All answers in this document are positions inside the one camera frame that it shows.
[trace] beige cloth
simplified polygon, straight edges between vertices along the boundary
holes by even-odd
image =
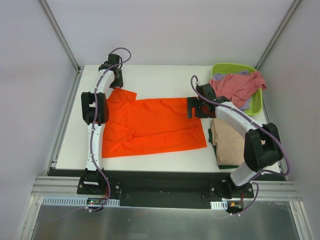
[[[244,138],[227,123],[217,118],[212,121],[211,131],[218,165],[239,166],[244,161]]]

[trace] green basket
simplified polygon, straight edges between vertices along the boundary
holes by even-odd
[[[214,74],[236,74],[241,71],[249,71],[249,73],[255,72],[256,70],[251,66],[235,64],[235,63],[217,63],[212,67],[211,78]],[[262,89],[259,88],[252,95],[252,99],[250,102],[250,109],[244,110],[244,112],[249,115],[257,115],[262,110]]]

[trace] white table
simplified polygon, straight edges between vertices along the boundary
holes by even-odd
[[[76,93],[70,119],[65,131],[61,150],[57,159],[57,169],[83,170],[88,154],[88,132],[82,119],[81,93],[88,92],[98,77],[99,65],[86,65]],[[195,96],[190,78],[197,75],[205,84],[211,75],[211,66],[176,65],[124,65],[123,89],[137,93],[136,99],[179,98]],[[265,123],[263,111],[254,119]],[[202,119],[206,140],[211,119]],[[104,170],[119,171],[161,171],[161,172],[232,172],[234,169],[219,169],[213,147],[188,151],[168,152],[140,156],[103,158]],[[278,164],[268,169],[279,172]]]

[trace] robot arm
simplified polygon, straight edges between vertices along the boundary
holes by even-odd
[[[210,84],[198,85],[196,90],[204,98],[227,107],[216,106],[198,97],[188,97],[188,117],[192,117],[195,108],[196,117],[221,119],[244,138],[244,162],[215,191],[220,197],[231,199],[234,191],[244,188],[257,173],[283,158],[279,146],[256,126],[262,127],[280,141],[279,132],[273,123],[262,124],[249,116],[244,118],[239,115],[233,110],[237,109],[234,104],[226,97],[217,97]]]
[[[92,162],[91,152],[97,166],[102,168],[102,142],[105,123],[109,119],[109,110],[105,92],[108,88],[123,87],[123,78],[121,69],[114,67],[110,71],[106,71],[110,66],[118,64],[120,57],[116,54],[109,54],[108,61],[99,67],[99,75],[96,83],[89,92],[81,94],[82,118],[87,124],[88,131],[88,155],[85,168],[88,171],[96,171],[96,166]],[[93,120],[97,111],[96,122],[93,126]]]

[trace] orange t-shirt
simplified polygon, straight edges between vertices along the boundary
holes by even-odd
[[[107,99],[102,157],[158,154],[205,148],[201,120],[187,117],[186,98],[136,100],[115,88]]]

